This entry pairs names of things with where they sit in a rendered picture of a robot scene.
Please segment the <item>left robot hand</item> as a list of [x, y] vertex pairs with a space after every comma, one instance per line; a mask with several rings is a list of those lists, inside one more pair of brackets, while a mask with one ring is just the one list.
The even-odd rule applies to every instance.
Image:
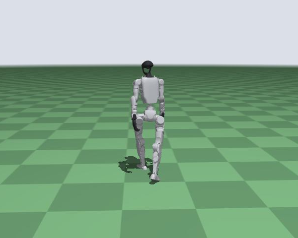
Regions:
[[133, 127], [135, 131], [139, 131], [140, 129], [137, 128], [136, 126], [136, 114], [133, 114], [133, 118], [131, 118], [133, 120]]

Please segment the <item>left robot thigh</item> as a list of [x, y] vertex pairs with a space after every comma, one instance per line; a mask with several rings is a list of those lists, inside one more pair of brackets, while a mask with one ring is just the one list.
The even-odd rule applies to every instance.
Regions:
[[140, 130], [135, 131], [135, 137], [136, 137], [136, 140], [138, 139], [140, 141], [141, 146], [143, 146], [145, 144], [145, 140], [144, 140], [144, 138], [142, 138], [144, 118], [145, 118], [145, 114], [137, 114], [136, 126]]

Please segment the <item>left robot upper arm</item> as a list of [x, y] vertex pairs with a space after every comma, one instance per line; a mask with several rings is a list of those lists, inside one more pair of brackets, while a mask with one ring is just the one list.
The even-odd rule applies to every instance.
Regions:
[[138, 101], [139, 96], [139, 85], [141, 85], [142, 79], [136, 79], [133, 82], [133, 96], [135, 97], [136, 102]]

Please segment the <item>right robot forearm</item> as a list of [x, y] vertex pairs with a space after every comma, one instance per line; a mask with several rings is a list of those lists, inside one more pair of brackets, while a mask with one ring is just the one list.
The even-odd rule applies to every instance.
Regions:
[[165, 112], [164, 112], [164, 110], [165, 110], [164, 104], [165, 104], [165, 100], [159, 102], [159, 110], [160, 110], [159, 114], [160, 114], [160, 115], [161, 115], [162, 113], [165, 114]]

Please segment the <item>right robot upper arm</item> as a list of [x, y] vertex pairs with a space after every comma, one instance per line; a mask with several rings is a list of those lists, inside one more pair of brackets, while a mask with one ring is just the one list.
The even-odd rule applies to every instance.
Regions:
[[159, 78], [158, 78], [158, 80], [159, 80], [159, 98], [158, 98], [158, 100], [164, 101], [164, 96], [163, 96], [163, 94], [164, 94], [164, 80], [159, 79]]

